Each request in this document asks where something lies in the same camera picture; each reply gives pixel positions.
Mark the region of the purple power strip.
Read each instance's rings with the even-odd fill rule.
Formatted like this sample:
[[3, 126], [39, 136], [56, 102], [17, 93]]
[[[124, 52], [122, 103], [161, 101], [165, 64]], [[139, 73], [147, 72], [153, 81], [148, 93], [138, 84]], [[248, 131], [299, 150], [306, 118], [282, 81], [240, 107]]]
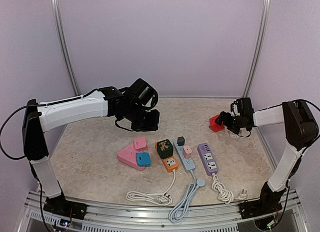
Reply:
[[208, 143], [198, 144], [197, 151], [202, 161], [205, 172], [208, 176], [217, 174], [219, 167], [213, 156], [213, 153], [208, 145]]

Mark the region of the dark grey charger plug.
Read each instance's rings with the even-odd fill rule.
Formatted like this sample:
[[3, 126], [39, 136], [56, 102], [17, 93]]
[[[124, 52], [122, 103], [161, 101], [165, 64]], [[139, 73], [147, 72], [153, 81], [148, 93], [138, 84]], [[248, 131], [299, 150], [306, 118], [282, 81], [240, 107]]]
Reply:
[[178, 146], [184, 146], [185, 145], [185, 138], [183, 136], [178, 137], [177, 144], [178, 144]]

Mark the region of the light blue power strip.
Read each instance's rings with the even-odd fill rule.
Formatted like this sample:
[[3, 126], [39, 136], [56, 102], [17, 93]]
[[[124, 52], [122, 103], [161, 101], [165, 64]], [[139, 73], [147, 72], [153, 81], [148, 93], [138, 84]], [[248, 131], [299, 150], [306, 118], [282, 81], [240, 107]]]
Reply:
[[194, 164], [194, 161], [191, 158], [191, 149], [189, 146], [187, 146], [187, 151], [189, 152], [189, 157], [185, 158], [185, 147], [186, 145], [179, 145], [177, 140], [173, 141], [173, 146], [175, 148], [175, 151], [177, 152], [180, 161], [183, 164], [184, 170], [188, 173], [191, 171], [194, 171], [196, 169], [196, 166]]

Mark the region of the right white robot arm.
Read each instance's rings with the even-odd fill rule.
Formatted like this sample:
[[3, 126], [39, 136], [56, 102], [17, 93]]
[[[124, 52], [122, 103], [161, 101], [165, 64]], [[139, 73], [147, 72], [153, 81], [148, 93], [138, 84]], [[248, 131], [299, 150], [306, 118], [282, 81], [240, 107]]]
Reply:
[[282, 157], [256, 202], [256, 210], [266, 214], [276, 202], [273, 196], [281, 196], [291, 177], [296, 173], [307, 149], [320, 137], [320, 130], [310, 110], [313, 103], [305, 99], [285, 101], [281, 104], [255, 111], [251, 99], [236, 99], [230, 112], [222, 111], [215, 117], [215, 127], [227, 128], [236, 135], [241, 129], [248, 132], [255, 127], [283, 124], [286, 144]]

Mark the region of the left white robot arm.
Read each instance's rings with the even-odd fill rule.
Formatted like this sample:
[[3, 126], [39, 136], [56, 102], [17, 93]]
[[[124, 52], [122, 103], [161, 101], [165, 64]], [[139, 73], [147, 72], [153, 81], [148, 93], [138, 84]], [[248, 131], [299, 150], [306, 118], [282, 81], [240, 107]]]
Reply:
[[117, 122], [129, 120], [129, 131], [156, 131], [160, 119], [160, 113], [155, 109], [157, 102], [157, 92], [148, 85], [121, 89], [110, 86], [60, 101], [39, 104], [33, 99], [22, 107], [25, 110], [22, 126], [24, 157], [57, 213], [66, 214], [70, 203], [62, 197], [63, 191], [53, 171], [44, 134], [73, 122], [112, 116]]

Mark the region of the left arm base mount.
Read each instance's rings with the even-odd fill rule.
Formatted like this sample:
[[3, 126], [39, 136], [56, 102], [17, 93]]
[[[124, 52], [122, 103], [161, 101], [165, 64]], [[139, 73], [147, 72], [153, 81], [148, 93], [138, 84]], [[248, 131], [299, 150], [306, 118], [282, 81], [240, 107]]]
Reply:
[[43, 209], [46, 212], [53, 213], [70, 219], [84, 220], [87, 205], [84, 203], [67, 200], [64, 195], [55, 198], [47, 198]]

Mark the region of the pale pink charger plug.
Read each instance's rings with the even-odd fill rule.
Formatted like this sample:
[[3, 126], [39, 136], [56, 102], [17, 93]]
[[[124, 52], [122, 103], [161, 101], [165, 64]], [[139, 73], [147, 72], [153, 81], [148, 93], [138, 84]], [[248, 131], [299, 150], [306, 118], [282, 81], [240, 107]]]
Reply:
[[192, 156], [192, 150], [191, 150], [190, 146], [188, 146], [188, 145], [183, 146], [182, 154], [185, 159], [190, 159]]

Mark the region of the red cube socket adapter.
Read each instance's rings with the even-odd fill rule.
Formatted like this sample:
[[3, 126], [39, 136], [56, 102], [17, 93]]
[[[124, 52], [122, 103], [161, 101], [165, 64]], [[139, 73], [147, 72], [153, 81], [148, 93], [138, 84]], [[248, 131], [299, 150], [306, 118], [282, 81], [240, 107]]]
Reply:
[[214, 117], [211, 117], [209, 119], [209, 127], [213, 132], [219, 132], [225, 129], [224, 125], [219, 125], [216, 123], [216, 119], [219, 117], [219, 115], [216, 115]]

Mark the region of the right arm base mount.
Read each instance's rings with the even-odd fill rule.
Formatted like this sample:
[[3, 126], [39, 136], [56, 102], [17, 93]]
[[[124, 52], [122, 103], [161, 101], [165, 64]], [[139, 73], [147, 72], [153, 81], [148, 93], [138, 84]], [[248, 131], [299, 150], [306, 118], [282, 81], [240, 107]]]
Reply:
[[241, 218], [249, 219], [273, 213], [276, 212], [276, 210], [280, 211], [283, 208], [280, 200], [285, 192], [286, 189], [273, 192], [268, 183], [265, 182], [261, 189], [259, 199], [244, 201], [239, 204]]

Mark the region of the white charger plug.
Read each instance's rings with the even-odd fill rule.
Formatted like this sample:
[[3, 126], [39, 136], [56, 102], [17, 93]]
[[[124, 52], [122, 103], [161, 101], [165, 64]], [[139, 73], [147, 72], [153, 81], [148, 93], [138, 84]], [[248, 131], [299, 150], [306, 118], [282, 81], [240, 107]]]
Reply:
[[231, 131], [228, 131], [228, 133], [229, 133], [229, 136], [232, 138], [239, 138], [242, 135], [242, 131], [240, 131], [239, 134], [235, 134]]

